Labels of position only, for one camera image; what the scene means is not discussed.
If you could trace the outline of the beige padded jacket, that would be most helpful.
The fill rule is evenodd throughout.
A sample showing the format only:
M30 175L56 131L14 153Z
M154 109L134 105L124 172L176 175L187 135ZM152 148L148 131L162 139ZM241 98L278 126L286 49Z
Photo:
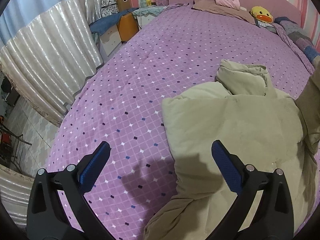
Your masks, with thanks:
M219 140L245 164L284 171L294 228L310 215L317 196L319 70L297 99L273 87L266 67L222 60L214 82L162 101L177 193L147 223L144 239L205 239L236 195L211 154Z

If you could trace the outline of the brown pillow cover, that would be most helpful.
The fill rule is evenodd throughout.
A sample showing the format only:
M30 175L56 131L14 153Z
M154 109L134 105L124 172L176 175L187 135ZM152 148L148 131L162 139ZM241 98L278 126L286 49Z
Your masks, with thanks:
M212 14L219 14L223 16L237 18L239 20L243 20L255 25L255 20L249 12L244 10L235 10L229 7L217 5L213 1L201 0L195 2L192 8L199 11L210 12Z

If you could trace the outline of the patchwork blue grey blanket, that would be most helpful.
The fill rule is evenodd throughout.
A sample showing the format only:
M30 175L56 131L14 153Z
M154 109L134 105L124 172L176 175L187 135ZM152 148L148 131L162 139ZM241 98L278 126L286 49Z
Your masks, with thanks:
M277 17L274 22L285 30L292 42L306 55L312 65L319 66L319 52L316 50L311 39L307 37L305 31L295 22L287 17Z

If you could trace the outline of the black metal floor rack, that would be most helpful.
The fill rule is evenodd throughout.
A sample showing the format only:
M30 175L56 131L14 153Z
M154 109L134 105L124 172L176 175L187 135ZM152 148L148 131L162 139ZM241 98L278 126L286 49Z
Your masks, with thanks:
M20 165L16 162L17 148L16 150L14 150L12 138L15 139L17 145L20 142L29 146L32 145L32 143L27 142L23 139L23 134L15 135L14 133L12 133L12 131L4 125L4 116L1 115L1 165L7 168L9 168L10 165L14 165L20 171Z

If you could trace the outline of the blue cloth on cabinet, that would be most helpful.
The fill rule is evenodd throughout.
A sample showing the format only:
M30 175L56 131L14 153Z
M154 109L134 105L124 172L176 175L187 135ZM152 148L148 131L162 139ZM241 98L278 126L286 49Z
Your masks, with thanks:
M118 24L118 22L120 21L122 16L125 16L125 15L127 15L137 9L138 8L130 8L130 9L126 9L124 11L121 11L119 13L103 17L103 18L101 18L101 19L99 19L89 25L90 31L93 34L97 33L99 36L101 36L104 33L106 33L108 31L108 29L110 29L114 25Z

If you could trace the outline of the white bedside cabinet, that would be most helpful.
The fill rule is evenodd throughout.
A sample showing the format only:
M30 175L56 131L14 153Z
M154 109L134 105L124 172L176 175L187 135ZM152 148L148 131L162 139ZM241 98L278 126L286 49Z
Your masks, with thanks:
M116 25L109 28L102 36L100 36L100 53L104 60L120 46L121 38Z

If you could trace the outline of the yellow duck plush toy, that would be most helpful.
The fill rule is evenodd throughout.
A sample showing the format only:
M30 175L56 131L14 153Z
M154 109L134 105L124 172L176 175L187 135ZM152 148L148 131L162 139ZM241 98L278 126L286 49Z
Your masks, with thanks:
M273 16L271 13L261 6L252 7L249 13L260 22L273 23Z

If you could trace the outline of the purple diamond pattern bedspread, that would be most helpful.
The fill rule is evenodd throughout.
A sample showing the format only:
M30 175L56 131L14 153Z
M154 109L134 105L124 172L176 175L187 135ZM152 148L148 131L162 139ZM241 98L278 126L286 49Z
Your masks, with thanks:
M116 239L141 239L175 193L161 102L213 81L221 59L268 68L273 85L297 97L309 71L268 30L237 18L176 7L164 10L87 81L64 118L46 161L61 171L102 141L110 159L86 199Z

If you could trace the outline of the patterned fabric storage box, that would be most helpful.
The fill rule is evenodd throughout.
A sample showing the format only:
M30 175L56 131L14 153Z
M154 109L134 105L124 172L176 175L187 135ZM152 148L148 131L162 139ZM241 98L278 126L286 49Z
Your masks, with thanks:
M102 17L111 16L119 12L117 0L101 0Z

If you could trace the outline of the pink folded garment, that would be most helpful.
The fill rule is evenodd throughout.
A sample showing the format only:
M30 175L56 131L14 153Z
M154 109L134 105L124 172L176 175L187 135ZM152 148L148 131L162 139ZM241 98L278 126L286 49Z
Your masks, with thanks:
M215 0L217 5L232 8L235 10L240 10L240 1L239 0Z

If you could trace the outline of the brown storage box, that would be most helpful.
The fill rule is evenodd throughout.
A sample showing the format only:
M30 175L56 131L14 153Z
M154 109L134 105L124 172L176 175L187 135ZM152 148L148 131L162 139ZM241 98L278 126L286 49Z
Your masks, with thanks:
M131 8L131 0L117 0L117 6L119 12L128 10Z

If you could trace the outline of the silver white pleated curtain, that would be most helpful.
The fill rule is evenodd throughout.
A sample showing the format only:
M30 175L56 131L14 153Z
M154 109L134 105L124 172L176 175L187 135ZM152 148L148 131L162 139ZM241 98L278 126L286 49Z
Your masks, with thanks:
M10 0L1 14L1 71L52 124L103 64L89 28L100 18L101 0Z

